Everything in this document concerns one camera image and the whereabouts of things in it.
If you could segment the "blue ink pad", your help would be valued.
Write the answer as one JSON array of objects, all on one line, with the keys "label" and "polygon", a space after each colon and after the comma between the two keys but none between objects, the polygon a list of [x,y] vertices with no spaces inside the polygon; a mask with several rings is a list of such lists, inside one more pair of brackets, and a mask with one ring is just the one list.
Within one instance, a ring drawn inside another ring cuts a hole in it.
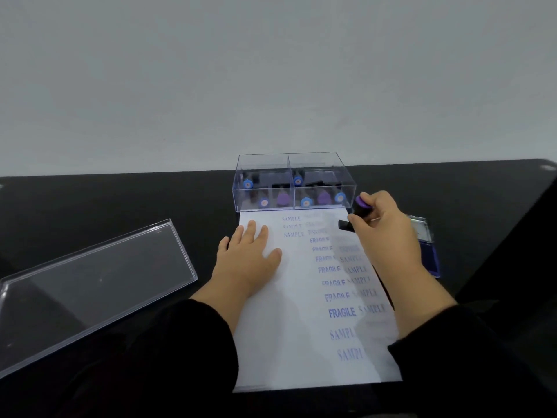
[{"label": "blue ink pad", "polygon": [[433,233],[429,229],[427,220],[423,217],[408,216],[414,231],[416,232],[418,242],[421,249],[421,262],[424,268],[434,278],[439,279],[440,261],[435,248]]}]

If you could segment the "group of rubber stamps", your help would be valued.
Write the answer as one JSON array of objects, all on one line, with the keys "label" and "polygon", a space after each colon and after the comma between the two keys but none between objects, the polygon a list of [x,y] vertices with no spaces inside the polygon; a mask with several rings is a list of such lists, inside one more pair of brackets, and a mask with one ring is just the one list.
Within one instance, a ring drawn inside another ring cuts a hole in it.
[{"label": "group of rubber stamps", "polygon": [[348,208],[353,186],[332,170],[266,169],[237,173],[233,184],[236,211]]}]

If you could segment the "clear plastic storage box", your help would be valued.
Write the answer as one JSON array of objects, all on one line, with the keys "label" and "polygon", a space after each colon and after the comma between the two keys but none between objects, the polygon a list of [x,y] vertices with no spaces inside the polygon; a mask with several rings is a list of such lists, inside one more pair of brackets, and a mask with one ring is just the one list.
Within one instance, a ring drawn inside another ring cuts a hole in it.
[{"label": "clear plastic storage box", "polygon": [[255,210],[350,210],[357,184],[336,152],[246,154],[232,185],[237,213]]}]

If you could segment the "person's right hand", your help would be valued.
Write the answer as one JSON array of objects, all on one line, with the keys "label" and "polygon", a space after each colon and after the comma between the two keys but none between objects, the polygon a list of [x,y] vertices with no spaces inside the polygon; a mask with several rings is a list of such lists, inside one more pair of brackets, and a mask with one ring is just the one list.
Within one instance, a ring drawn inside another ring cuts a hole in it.
[{"label": "person's right hand", "polygon": [[380,280],[387,284],[426,273],[416,232],[393,197],[385,190],[359,196],[374,207],[377,217],[377,225],[368,233],[356,235]]}]

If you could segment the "white stamped paper sheet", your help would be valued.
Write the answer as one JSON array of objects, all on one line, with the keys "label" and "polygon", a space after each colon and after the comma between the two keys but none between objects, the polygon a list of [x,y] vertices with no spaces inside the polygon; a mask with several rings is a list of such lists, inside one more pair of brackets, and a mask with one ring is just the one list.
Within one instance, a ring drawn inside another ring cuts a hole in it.
[{"label": "white stamped paper sheet", "polygon": [[401,381],[388,351],[392,305],[357,235],[338,228],[344,208],[241,212],[268,227],[267,255],[282,250],[271,281],[251,297],[234,342],[236,392]]}]

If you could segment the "person's left hand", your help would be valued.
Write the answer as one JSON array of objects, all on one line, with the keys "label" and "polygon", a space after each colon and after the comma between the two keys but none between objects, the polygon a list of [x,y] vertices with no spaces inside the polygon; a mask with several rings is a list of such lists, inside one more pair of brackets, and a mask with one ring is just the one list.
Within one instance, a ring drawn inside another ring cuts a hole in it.
[{"label": "person's left hand", "polygon": [[276,274],[266,274],[263,268],[269,231],[266,225],[257,227],[252,244],[241,245],[240,241],[247,225],[239,225],[230,237],[228,250],[218,255],[212,278],[220,284],[230,284],[247,297],[256,294]]}]

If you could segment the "purple handled rubber stamp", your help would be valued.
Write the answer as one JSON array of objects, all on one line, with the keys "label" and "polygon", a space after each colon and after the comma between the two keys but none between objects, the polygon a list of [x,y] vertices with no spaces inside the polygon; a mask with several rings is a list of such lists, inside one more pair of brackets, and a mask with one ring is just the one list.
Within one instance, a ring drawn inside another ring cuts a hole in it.
[{"label": "purple handled rubber stamp", "polygon": [[[361,196],[357,196],[352,203],[352,214],[362,218],[368,222],[374,207],[366,203]],[[338,229],[342,231],[355,233],[354,227],[351,222],[346,220],[338,220]]]}]

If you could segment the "person's left forearm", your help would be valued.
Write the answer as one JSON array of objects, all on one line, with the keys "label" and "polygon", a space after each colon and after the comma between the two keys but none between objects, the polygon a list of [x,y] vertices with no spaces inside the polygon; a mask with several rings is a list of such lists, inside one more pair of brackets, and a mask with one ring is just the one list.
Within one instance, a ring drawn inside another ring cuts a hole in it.
[{"label": "person's left forearm", "polygon": [[124,349],[90,368],[55,418],[223,418],[239,363],[230,324],[245,282],[212,279],[193,299],[165,308]]}]

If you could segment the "clear plastic box lid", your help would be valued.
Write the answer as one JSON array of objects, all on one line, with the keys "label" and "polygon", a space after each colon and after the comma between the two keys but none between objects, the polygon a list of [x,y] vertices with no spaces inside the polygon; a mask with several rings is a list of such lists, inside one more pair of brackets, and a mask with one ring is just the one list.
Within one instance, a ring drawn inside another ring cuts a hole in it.
[{"label": "clear plastic box lid", "polygon": [[0,280],[0,379],[198,280],[170,219]]}]

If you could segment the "person's right forearm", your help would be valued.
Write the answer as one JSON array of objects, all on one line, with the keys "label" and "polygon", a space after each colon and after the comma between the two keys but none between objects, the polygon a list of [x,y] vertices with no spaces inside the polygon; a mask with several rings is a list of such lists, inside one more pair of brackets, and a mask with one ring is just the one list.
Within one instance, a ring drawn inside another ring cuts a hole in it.
[{"label": "person's right forearm", "polygon": [[528,365],[422,266],[377,266],[399,338],[388,347],[419,418],[557,418]]}]

